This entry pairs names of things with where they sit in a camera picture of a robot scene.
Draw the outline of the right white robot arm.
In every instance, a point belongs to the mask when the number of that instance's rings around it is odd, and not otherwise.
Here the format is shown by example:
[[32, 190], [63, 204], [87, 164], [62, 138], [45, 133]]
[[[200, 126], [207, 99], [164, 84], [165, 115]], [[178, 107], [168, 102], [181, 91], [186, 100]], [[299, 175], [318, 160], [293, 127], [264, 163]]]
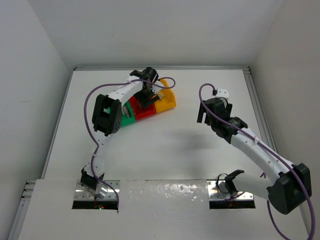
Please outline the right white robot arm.
[[231, 196], [240, 191], [251, 192], [268, 200], [281, 214], [289, 214], [312, 196], [310, 169], [278, 156], [244, 121], [231, 117], [231, 110], [232, 104], [224, 97], [201, 101], [197, 122], [207, 124], [220, 138], [243, 152], [268, 179], [258, 181], [237, 169], [226, 175], [223, 190]]

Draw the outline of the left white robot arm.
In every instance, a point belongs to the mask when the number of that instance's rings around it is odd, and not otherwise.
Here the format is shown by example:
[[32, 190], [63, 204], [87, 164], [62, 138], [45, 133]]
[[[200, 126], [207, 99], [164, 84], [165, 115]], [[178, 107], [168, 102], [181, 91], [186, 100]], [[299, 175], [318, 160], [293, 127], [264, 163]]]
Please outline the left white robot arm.
[[91, 191], [97, 191], [102, 185], [109, 186], [103, 178], [105, 174], [104, 160], [99, 153], [107, 144], [110, 136], [117, 133], [124, 120], [133, 122], [151, 117], [157, 113], [155, 103], [161, 97], [165, 85], [160, 81], [158, 72], [147, 67], [144, 70], [133, 70], [123, 83], [114, 83], [116, 88], [107, 94], [99, 94], [94, 103], [91, 120], [88, 120], [88, 103], [90, 97], [99, 89], [108, 87], [102, 84], [92, 89], [84, 101], [83, 116], [85, 126], [96, 148], [90, 163], [81, 170], [80, 182]]

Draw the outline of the pink correction tape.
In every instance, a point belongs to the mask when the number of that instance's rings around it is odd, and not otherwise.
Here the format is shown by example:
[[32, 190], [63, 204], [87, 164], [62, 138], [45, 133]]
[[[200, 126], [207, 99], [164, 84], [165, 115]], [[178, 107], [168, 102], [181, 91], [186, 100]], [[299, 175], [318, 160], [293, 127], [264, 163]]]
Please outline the pink correction tape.
[[125, 106], [126, 107], [126, 117], [128, 119], [132, 118], [133, 117], [133, 114], [132, 114], [132, 109], [129, 107], [129, 106]]

